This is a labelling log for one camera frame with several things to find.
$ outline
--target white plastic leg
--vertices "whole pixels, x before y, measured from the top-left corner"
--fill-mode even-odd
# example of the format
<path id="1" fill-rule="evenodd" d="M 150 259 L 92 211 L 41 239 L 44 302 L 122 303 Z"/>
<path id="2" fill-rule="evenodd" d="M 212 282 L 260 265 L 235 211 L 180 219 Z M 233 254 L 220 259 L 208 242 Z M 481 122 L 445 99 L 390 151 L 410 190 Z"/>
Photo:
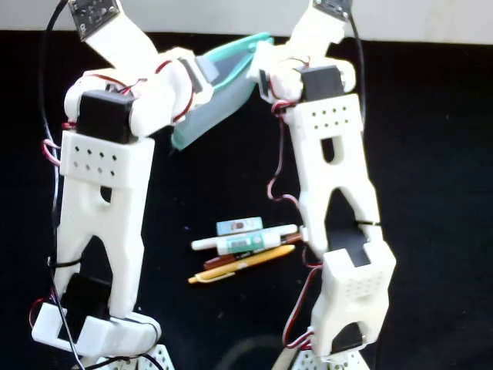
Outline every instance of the white plastic leg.
<path id="1" fill-rule="evenodd" d="M 70 351 L 67 341 L 59 338 L 62 318 L 58 308 L 44 303 L 32 329 L 35 341 Z M 126 319 L 100 320 L 88 316 L 82 327 L 75 349 L 89 358 L 131 356 L 147 352 L 161 337 L 157 321 L 132 312 Z"/>
<path id="2" fill-rule="evenodd" d="M 314 354 L 323 362 L 332 355 L 332 342 L 349 324 L 358 323 L 363 344 L 373 343 L 388 309 L 388 286 L 395 257 L 384 242 L 381 228 L 362 225 L 368 242 L 369 265 L 355 267 L 345 249 L 327 252 L 325 216 L 334 190 L 340 188 L 357 221 L 380 222 L 377 196 L 367 174 L 357 95 L 340 96 L 289 109 L 290 125 L 300 178 L 300 209 L 307 239 L 324 261 L 322 290 L 312 311 Z M 321 141 L 332 139 L 334 159 L 324 159 Z"/>
<path id="3" fill-rule="evenodd" d="M 298 104 L 284 119 L 290 125 L 300 178 L 300 206 L 314 253 L 327 251 L 325 216 L 330 195 L 340 188 L 356 220 L 380 222 L 377 196 L 367 174 L 357 95 Z M 321 141 L 332 139 L 334 160 L 327 163 Z M 369 240 L 381 240 L 379 227 L 362 227 Z"/>
<path id="4" fill-rule="evenodd" d="M 92 236 L 103 242 L 113 280 L 109 313 L 126 317 L 133 309 L 143 259 L 140 236 L 154 141 L 116 144 L 65 131 L 61 174 L 65 177 L 59 226 L 58 262 L 77 261 Z M 112 189 L 111 202 L 101 187 Z M 80 266 L 55 273 L 62 295 Z"/>

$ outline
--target red wire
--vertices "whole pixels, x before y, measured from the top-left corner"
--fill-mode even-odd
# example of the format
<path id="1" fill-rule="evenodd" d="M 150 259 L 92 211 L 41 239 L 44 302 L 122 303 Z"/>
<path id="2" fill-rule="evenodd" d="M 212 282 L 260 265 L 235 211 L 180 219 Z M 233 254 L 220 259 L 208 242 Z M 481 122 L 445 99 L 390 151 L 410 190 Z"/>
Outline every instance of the red wire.
<path id="1" fill-rule="evenodd" d="M 175 118 L 173 118 L 173 122 L 178 122 L 183 116 L 185 116 L 188 113 L 188 111 L 192 107 L 193 93 L 194 93 L 194 91 L 193 91 L 193 86 L 192 86 L 192 93 L 190 94 L 190 100 L 188 101 L 188 104 L 186 105 L 186 108 L 178 116 L 176 116 Z"/>
<path id="2" fill-rule="evenodd" d="M 303 247 L 303 253 L 301 254 L 301 258 L 303 259 L 303 264 L 309 268 L 322 267 L 324 264 L 319 262 L 318 264 L 311 264 L 307 261 L 307 250 L 308 244 L 305 244 Z"/>
<path id="3" fill-rule="evenodd" d="M 29 309 L 29 325 L 31 325 L 31 328 L 34 327 L 34 322 L 32 320 L 32 313 L 34 310 L 39 306 L 41 302 L 44 301 L 44 298 L 38 298 L 34 302 L 32 302 L 31 307 Z"/>
<path id="4" fill-rule="evenodd" d="M 166 60 L 165 62 L 161 63 L 159 65 L 159 67 L 156 68 L 156 74 L 160 73 L 164 67 L 166 67 L 167 65 L 169 65 L 170 63 L 172 62 L 172 60 Z M 193 91 L 193 86 L 192 86 L 192 93 L 190 94 L 190 99 L 188 101 L 188 103 L 186 104 L 186 107 L 185 109 L 179 114 L 177 115 L 176 117 L 173 118 L 173 122 L 178 122 L 183 116 L 185 116 L 188 111 L 190 110 L 190 108 L 192 107 L 192 104 L 193 104 L 193 94 L 195 93 L 195 91 Z"/>
<path id="5" fill-rule="evenodd" d="M 300 313 L 301 307 L 303 306 L 303 302 L 304 302 L 305 297 L 307 295 L 308 287 L 310 286 L 311 281 L 314 279 L 315 274 L 319 270 L 321 270 L 321 267 L 315 267 L 308 274 L 307 279 L 305 281 L 305 284 L 303 286 L 303 289 L 300 292 L 300 296 L 298 297 L 298 300 L 297 300 L 296 304 L 294 305 L 293 310 L 291 311 L 290 317 L 287 319 L 286 325 L 284 326 L 283 344 L 287 348 L 299 347 L 304 340 L 306 340 L 310 335 L 313 334 L 312 331 L 307 331 L 305 334 L 301 335 L 300 337 L 298 337 L 296 340 L 292 341 L 291 343 L 288 342 L 288 338 L 290 336 L 291 329 L 293 328 L 293 324 L 296 321 L 298 314 Z"/>
<path id="6" fill-rule="evenodd" d="M 55 158 L 55 157 L 54 157 L 54 156 L 53 156 L 53 155 L 49 152 L 47 145 L 49 145 L 49 144 L 47 144 L 46 140 L 44 140 L 44 141 L 41 143 L 41 150 L 42 150 L 42 152 L 43 152 L 43 155 L 46 157 L 46 159 L 47 159 L 47 160 L 49 160 L 49 162 L 50 162 L 51 164 L 53 164 L 53 165 L 55 165 L 55 166 L 57 166 L 57 167 L 60 167 L 60 164 L 61 164 L 61 163 L 60 163 L 60 161 L 59 161 L 59 160 L 57 160 L 57 159 L 56 159 L 56 158 Z M 54 147 L 54 148 L 56 148 L 56 149 L 58 149 L 58 147 L 57 147 L 57 146 L 55 146 L 55 144 L 53 144 L 53 146 L 52 146 L 52 145 L 50 145 L 50 146 L 51 146 L 51 147 Z"/>
<path id="7" fill-rule="evenodd" d="M 159 72 L 161 72 L 163 70 L 163 68 L 166 67 L 167 65 L 169 65 L 171 62 L 172 62 L 172 60 L 166 60 L 165 62 L 161 63 L 159 65 L 159 67 L 156 68 L 155 74 L 158 74 Z"/>
<path id="8" fill-rule="evenodd" d="M 109 76 L 104 76 L 104 75 L 100 75 L 98 73 L 95 73 L 93 75 L 88 75 L 88 76 L 94 76 L 94 77 L 98 77 L 100 79 L 104 79 L 105 81 L 108 81 L 108 82 L 113 82 L 113 83 L 117 83 L 121 86 L 125 86 L 126 84 L 119 81 L 118 79 L 114 79 L 113 77 L 109 77 Z"/>
<path id="9" fill-rule="evenodd" d="M 62 129 L 63 130 L 72 130 L 75 129 L 77 124 L 75 122 L 64 122 L 62 123 Z"/>

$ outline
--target white plastic part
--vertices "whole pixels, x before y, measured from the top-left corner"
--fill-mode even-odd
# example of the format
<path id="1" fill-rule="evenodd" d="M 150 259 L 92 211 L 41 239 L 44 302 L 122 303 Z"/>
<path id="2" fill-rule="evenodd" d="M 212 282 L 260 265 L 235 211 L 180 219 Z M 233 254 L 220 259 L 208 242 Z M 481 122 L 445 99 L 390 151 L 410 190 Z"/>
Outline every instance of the white plastic part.
<path id="1" fill-rule="evenodd" d="M 62 326 L 58 308 L 44 303 L 32 329 L 32 337 L 39 343 L 70 352 L 70 344 L 59 338 Z M 148 352 L 160 337 L 161 327 L 157 321 L 135 312 L 126 319 L 111 318 L 109 321 L 88 316 L 75 349 L 79 355 L 88 358 L 132 356 Z"/>
<path id="2" fill-rule="evenodd" d="M 356 74 L 351 63 L 333 58 L 311 59 L 310 61 L 310 67 L 324 66 L 336 66 L 339 69 L 345 93 L 354 89 L 356 86 Z M 288 102 L 300 100 L 303 83 L 301 82 L 301 74 L 293 69 L 293 59 L 280 63 L 274 71 L 271 71 L 270 86 L 277 99 L 287 100 Z"/>
<path id="3" fill-rule="evenodd" d="M 147 76 L 156 65 L 156 47 L 126 16 L 120 3 L 119 9 L 120 13 L 88 37 L 86 43 L 115 68 Z"/>
<path id="4" fill-rule="evenodd" d="M 107 82 L 95 76 L 78 79 L 65 94 L 64 108 L 69 122 L 77 122 L 82 94 L 90 90 L 104 90 Z"/>
<path id="5" fill-rule="evenodd" d="M 65 131 L 61 174 L 65 177 L 58 232 L 58 262 L 77 261 L 92 236 L 104 243 L 112 269 L 109 312 L 126 317 L 133 309 L 143 258 L 140 236 L 154 140 L 116 144 Z M 101 187 L 112 189 L 111 202 Z M 80 264 L 57 269 L 60 295 Z"/>
<path id="6" fill-rule="evenodd" d="M 176 108 L 173 110 L 177 107 L 176 91 L 165 82 L 161 83 L 162 81 L 162 76 L 157 76 L 135 87 L 139 98 L 132 105 L 130 130 L 137 137 L 149 136 L 170 125 L 173 116 L 179 114 L 175 113 Z"/>
<path id="7" fill-rule="evenodd" d="M 161 365 L 164 370 L 175 370 L 173 362 L 169 356 L 165 345 L 156 345 L 152 351 L 148 352 Z M 106 361 L 107 358 L 100 358 L 97 363 Z M 131 361 L 117 361 L 106 365 L 101 370 L 157 370 L 156 366 L 147 358 L 139 357 Z"/>
<path id="8" fill-rule="evenodd" d="M 259 232 L 263 233 L 275 233 L 279 235 L 289 235 L 295 234 L 298 231 L 297 225 L 283 225 L 276 227 L 268 227 L 267 229 L 259 230 Z M 243 237 L 248 234 L 236 234 L 234 237 Z M 216 248 L 221 241 L 224 241 L 228 238 L 228 236 L 224 237 L 210 237 L 208 239 L 195 240 L 192 242 L 192 249 L 194 251 L 202 251 L 204 249 L 212 249 Z"/>
<path id="9" fill-rule="evenodd" d="M 346 22 L 314 8 L 309 0 L 308 9 L 294 27 L 287 45 L 296 55 L 324 57 L 330 44 L 344 38 Z"/>
<path id="10" fill-rule="evenodd" d="M 330 358 L 332 341 L 352 323 L 358 323 L 363 346 L 376 342 L 388 310 L 388 287 L 395 257 L 382 240 L 364 245 L 370 264 L 355 267 L 345 249 L 324 255 L 322 290 L 312 311 L 314 353 Z"/>
<path id="11" fill-rule="evenodd" d="M 300 178 L 300 211 L 310 246 L 322 258 L 328 248 L 325 216 L 331 194 L 340 188 L 359 221 L 380 222 L 377 195 L 368 178 L 356 94 L 298 104 L 284 120 L 290 126 Z M 335 157 L 324 159 L 322 140 L 332 139 Z M 369 240 L 382 240 L 379 227 L 363 226 Z"/>
<path id="12" fill-rule="evenodd" d="M 200 85 L 203 88 L 202 91 L 200 92 L 195 91 L 192 107 L 195 108 L 208 103 L 213 97 L 214 88 L 212 87 L 212 85 L 210 85 L 210 83 L 207 82 L 206 77 L 203 75 L 202 71 L 197 65 L 195 61 L 195 54 L 193 53 L 192 50 L 188 50 L 184 48 L 173 48 L 159 55 L 159 60 L 161 62 L 165 60 L 177 60 L 177 59 L 182 59 L 187 61 L 190 69 L 193 72 L 193 75 L 197 78 L 197 80 L 199 81 Z"/>
<path id="13" fill-rule="evenodd" d="M 308 54 L 297 52 L 289 44 L 271 45 L 268 42 L 259 42 L 247 77 L 260 83 L 260 70 L 266 72 L 270 81 L 270 91 L 267 96 L 262 95 L 262 99 L 269 103 L 275 103 L 278 99 L 288 102 L 300 100 L 303 83 L 300 73 L 294 70 L 294 68 L 303 66 L 300 60 L 309 62 L 309 67 L 336 66 L 340 71 L 346 93 L 356 86 L 356 73 L 353 65 L 348 61 L 324 56 L 309 57 Z"/>
<path id="14" fill-rule="evenodd" d="M 330 360 L 332 341 L 347 325 L 358 323 L 362 347 L 377 340 L 388 309 L 388 285 L 395 257 L 384 242 L 378 223 L 377 196 L 364 156 L 360 105 L 351 94 L 289 109 L 290 126 L 300 178 L 300 212 L 308 243 L 324 261 L 323 287 L 312 312 L 314 353 Z M 332 139 L 334 159 L 327 163 L 322 140 Z M 328 249 L 325 218 L 330 196 L 341 189 L 362 224 L 368 242 L 364 250 L 371 264 L 355 267 L 348 252 Z"/>
<path id="15" fill-rule="evenodd" d="M 262 244 L 261 248 L 252 247 L 253 244 Z M 255 251 L 257 249 L 271 249 L 280 246 L 280 234 L 276 232 L 257 231 L 248 234 L 230 235 L 226 239 L 217 241 L 217 253 L 219 256 L 235 254 L 245 251 Z"/>
<path id="16" fill-rule="evenodd" d="M 290 370 L 370 370 L 358 351 L 337 360 L 327 364 L 321 362 L 312 351 L 300 351 Z"/>

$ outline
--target black fabric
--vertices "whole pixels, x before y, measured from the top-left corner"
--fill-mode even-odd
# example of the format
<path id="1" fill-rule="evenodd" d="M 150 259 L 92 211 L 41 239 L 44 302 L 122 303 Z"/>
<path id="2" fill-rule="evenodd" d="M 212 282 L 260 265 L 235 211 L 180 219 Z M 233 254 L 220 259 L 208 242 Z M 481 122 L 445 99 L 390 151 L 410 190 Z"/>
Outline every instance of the black fabric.
<path id="1" fill-rule="evenodd" d="M 36 110 L 37 32 L 0 32 L 2 47 L 2 183 L 0 191 L 0 341 L 2 367 L 67 369 L 65 352 L 34 343 L 29 305 L 49 293 L 52 171 L 40 150 Z M 152 35 L 199 55 L 231 36 Z M 488 46 L 365 42 L 369 172 L 382 225 L 397 256 L 379 370 L 491 369 L 493 366 L 493 49 Z M 355 62 L 354 42 L 331 47 Z M 84 70 L 106 64 L 75 33 L 56 33 L 46 98 L 59 143 L 64 92 Z M 289 203 L 265 193 L 277 165 L 278 125 L 255 93 L 226 122 L 182 153 L 171 153 L 169 129 L 156 134 L 143 225 L 146 252 L 138 310 L 163 326 L 178 369 L 212 369 L 233 345 L 262 347 L 235 369 L 270 368 L 284 322 L 307 276 L 301 249 L 282 260 L 207 286 L 186 279 L 212 257 L 190 242 L 213 236 L 215 222 L 262 216 L 266 226 L 300 222 Z M 298 193 L 288 141 L 276 192 Z M 332 226 L 354 220 L 347 210 Z M 82 269 L 105 272 L 100 246 Z M 309 323 L 307 307 L 295 330 Z M 274 337 L 277 341 L 267 341 Z M 374 346 L 364 352 L 372 363 Z"/>

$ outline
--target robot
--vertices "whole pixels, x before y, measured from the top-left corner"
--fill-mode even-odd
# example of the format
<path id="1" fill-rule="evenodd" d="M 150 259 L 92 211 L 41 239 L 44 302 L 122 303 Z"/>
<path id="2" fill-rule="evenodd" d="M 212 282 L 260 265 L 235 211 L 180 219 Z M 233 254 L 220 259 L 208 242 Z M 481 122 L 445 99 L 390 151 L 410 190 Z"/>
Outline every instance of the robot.
<path id="1" fill-rule="evenodd" d="M 344 37 L 350 2 L 310 0 L 285 45 L 260 43 L 249 77 L 290 128 L 300 178 L 304 240 L 320 258 L 322 291 L 312 311 L 313 354 L 322 362 L 351 365 L 354 353 L 376 342 L 388 310 L 388 286 L 396 260 L 384 241 L 377 196 L 364 156 L 359 99 L 350 94 L 349 62 L 325 58 Z M 332 139 L 334 159 L 324 159 L 322 140 Z M 330 195 L 340 189 L 367 239 L 332 251 L 324 224 Z M 363 365 L 350 368 L 365 368 Z"/>
<path id="2" fill-rule="evenodd" d="M 135 369 L 135 356 L 166 352 L 156 346 L 159 324 L 132 312 L 154 148 L 148 136 L 168 125 L 178 124 L 179 130 L 193 110 L 214 107 L 218 72 L 210 60 L 189 50 L 159 54 L 116 0 L 71 0 L 69 5 L 81 39 L 114 68 L 84 73 L 66 94 L 69 124 L 61 145 L 65 182 L 55 289 L 84 366 L 125 356 L 132 359 L 126 368 Z M 311 327 L 294 347 L 311 349 L 320 363 L 363 370 L 368 367 L 358 351 L 380 333 L 395 258 L 384 241 L 376 193 L 368 179 L 359 100 L 350 93 L 356 82 L 354 68 L 325 57 L 329 45 L 344 37 L 350 7 L 347 0 L 310 0 L 285 45 L 256 40 L 250 69 L 238 78 L 257 83 L 262 98 L 290 127 L 304 241 L 322 261 L 317 269 L 322 270 L 323 286 Z M 212 127 L 231 113 L 204 125 Z M 321 141 L 329 138 L 335 157 L 326 163 Z M 109 201 L 102 198 L 102 188 L 112 190 Z M 350 248 L 332 251 L 327 242 L 324 220 L 337 188 L 367 238 L 356 253 Z M 94 235 L 104 243 L 111 286 L 79 274 L 82 252 Z M 32 337 L 70 350 L 62 317 L 48 302 L 42 305 Z"/>

